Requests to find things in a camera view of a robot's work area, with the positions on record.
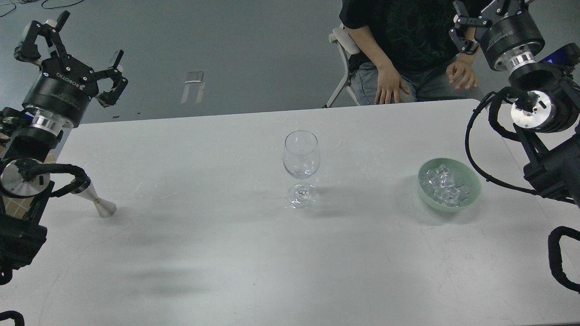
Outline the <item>person left hand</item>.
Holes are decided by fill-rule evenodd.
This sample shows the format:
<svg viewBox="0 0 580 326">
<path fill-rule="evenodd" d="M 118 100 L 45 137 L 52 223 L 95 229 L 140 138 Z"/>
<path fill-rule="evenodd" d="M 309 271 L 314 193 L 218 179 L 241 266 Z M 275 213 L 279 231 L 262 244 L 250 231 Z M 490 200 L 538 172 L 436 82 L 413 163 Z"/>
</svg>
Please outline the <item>person left hand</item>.
<svg viewBox="0 0 580 326">
<path fill-rule="evenodd" d="M 473 70 L 475 54 L 458 54 L 447 67 L 446 74 L 449 84 L 455 90 L 471 90 L 479 86 L 478 78 Z"/>
</svg>

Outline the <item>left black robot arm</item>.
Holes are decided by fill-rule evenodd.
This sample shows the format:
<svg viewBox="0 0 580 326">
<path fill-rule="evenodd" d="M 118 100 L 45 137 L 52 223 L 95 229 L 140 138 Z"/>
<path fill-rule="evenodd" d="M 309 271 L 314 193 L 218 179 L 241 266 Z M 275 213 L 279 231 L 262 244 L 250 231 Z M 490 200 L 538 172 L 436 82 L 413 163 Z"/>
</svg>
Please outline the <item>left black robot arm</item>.
<svg viewBox="0 0 580 326">
<path fill-rule="evenodd" d="M 22 217 L 1 204 L 2 285 L 12 280 L 15 270 L 31 264 L 45 244 L 48 231 L 40 220 L 50 198 L 74 194 L 93 202 L 100 217 L 117 210 L 116 204 L 98 196 L 81 167 L 46 162 L 64 130 L 79 126 L 93 99 L 110 107 L 128 85 L 119 68 L 122 50 L 101 71 L 66 51 L 60 31 L 69 16 L 64 11 L 55 21 L 31 21 L 14 51 L 16 60 L 38 66 L 39 76 L 21 111 L 1 111 L 1 134 L 7 137 L 1 155 L 1 198 L 31 199 Z"/>
</svg>

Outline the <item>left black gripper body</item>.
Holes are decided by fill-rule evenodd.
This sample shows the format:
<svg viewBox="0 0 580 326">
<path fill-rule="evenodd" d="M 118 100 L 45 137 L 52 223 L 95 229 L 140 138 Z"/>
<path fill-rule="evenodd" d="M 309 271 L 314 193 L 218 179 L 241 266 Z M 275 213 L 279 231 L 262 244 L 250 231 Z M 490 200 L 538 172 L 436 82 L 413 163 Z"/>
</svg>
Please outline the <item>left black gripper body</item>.
<svg viewBox="0 0 580 326">
<path fill-rule="evenodd" d="M 30 88 L 22 106 L 25 111 L 49 111 L 66 120 L 68 128 L 79 126 L 92 98 L 98 93 L 95 70 L 83 63 L 69 63 L 61 68 L 58 63 L 42 63 L 40 73 Z"/>
</svg>

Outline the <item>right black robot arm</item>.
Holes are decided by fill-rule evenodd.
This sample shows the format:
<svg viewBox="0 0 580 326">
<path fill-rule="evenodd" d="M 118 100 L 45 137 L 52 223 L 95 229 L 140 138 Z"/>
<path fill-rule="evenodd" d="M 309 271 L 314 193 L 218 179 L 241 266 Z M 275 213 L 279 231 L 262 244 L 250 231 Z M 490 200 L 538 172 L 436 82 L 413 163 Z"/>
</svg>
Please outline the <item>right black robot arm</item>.
<svg viewBox="0 0 580 326">
<path fill-rule="evenodd" d="M 487 182 L 578 206 L 580 100 L 573 72 L 579 64 L 579 46 L 568 43 L 537 59 L 545 40 L 529 4 L 492 0 L 480 13 L 470 14 L 462 1 L 453 3 L 456 18 L 449 35 L 459 52 L 481 50 L 491 70 L 509 74 L 509 85 L 487 94 L 473 111 L 464 146 L 472 167 Z M 470 134 L 484 109 L 497 134 L 522 145 L 528 157 L 523 177 L 531 188 L 501 181 L 474 161 Z"/>
</svg>

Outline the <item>person right hand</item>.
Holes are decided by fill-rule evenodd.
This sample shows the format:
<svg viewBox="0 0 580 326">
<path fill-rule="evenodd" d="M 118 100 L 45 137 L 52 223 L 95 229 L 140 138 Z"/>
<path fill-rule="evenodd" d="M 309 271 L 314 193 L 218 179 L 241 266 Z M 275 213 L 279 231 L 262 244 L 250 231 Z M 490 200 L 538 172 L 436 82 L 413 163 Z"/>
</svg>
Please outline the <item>person right hand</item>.
<svg viewBox="0 0 580 326">
<path fill-rule="evenodd" d="M 394 67 L 385 66 L 377 68 L 375 105 L 402 103 L 404 97 L 410 94 L 406 81 L 402 79 Z"/>
</svg>

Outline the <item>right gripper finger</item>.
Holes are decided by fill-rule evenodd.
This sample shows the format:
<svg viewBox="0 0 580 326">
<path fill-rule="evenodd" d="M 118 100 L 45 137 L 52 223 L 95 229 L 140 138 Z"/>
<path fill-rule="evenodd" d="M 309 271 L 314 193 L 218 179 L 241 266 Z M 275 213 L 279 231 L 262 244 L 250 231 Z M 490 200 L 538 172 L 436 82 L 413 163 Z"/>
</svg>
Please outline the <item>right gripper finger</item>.
<svg viewBox="0 0 580 326">
<path fill-rule="evenodd" d="M 454 26 L 449 30 L 451 40 L 462 54 L 475 54 L 479 48 L 479 42 L 468 39 L 466 30 L 469 27 L 483 28 L 491 27 L 492 22 L 484 17 L 470 17 L 462 1 L 454 1 L 453 7 L 456 11 Z"/>
<path fill-rule="evenodd" d="M 483 9 L 483 19 L 503 19 L 526 11 L 526 0 L 492 0 Z"/>
</svg>

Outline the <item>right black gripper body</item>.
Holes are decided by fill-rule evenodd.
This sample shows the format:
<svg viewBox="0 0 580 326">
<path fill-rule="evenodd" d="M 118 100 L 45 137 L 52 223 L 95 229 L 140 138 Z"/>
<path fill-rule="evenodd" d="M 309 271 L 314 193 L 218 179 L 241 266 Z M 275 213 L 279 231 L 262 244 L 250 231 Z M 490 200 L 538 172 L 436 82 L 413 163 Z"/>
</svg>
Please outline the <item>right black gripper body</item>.
<svg viewBox="0 0 580 326">
<path fill-rule="evenodd" d="M 478 28 L 478 43 L 489 68 L 496 72 L 508 69 L 506 62 L 512 57 L 508 53 L 528 51 L 536 55 L 545 46 L 545 40 L 527 10 L 498 14 L 497 9 L 485 9 L 481 16 L 488 23 Z"/>
</svg>

